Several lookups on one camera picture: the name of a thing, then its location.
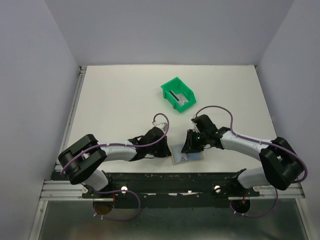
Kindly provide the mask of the green plastic bin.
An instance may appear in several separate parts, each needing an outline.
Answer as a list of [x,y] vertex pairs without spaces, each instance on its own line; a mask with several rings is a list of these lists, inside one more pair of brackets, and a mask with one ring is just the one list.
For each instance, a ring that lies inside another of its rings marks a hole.
[[[175,77],[172,80],[161,85],[161,89],[163,98],[168,100],[173,109],[178,111],[179,113],[185,112],[197,102],[194,92],[178,77]],[[188,103],[183,106],[179,106],[178,101],[174,99],[169,91],[173,91],[176,95],[183,94],[187,98]]]

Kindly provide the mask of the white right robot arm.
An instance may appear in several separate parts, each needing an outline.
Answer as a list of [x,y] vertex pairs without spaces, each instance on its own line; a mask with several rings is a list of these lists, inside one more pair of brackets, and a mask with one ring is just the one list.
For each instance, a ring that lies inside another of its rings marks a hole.
[[182,153],[200,153],[206,146],[210,146],[235,151],[261,163],[261,167],[242,169],[235,174],[230,191],[236,196],[243,195],[255,186],[273,186],[284,191],[304,171],[295,152],[282,137],[267,141],[250,139],[248,136],[241,138],[229,127],[217,128],[206,114],[191,121],[194,128],[187,131]]

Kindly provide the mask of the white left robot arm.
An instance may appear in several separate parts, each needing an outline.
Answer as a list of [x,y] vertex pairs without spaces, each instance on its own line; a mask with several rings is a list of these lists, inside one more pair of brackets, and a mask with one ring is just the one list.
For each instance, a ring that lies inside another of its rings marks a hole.
[[107,174],[98,169],[105,161],[134,162],[145,159],[167,158],[172,154],[167,143],[169,127],[159,123],[145,135],[134,137],[123,143],[99,142],[93,134],[87,134],[61,152],[61,176],[66,176],[72,185],[84,184],[91,187],[101,198],[107,197],[111,185]]

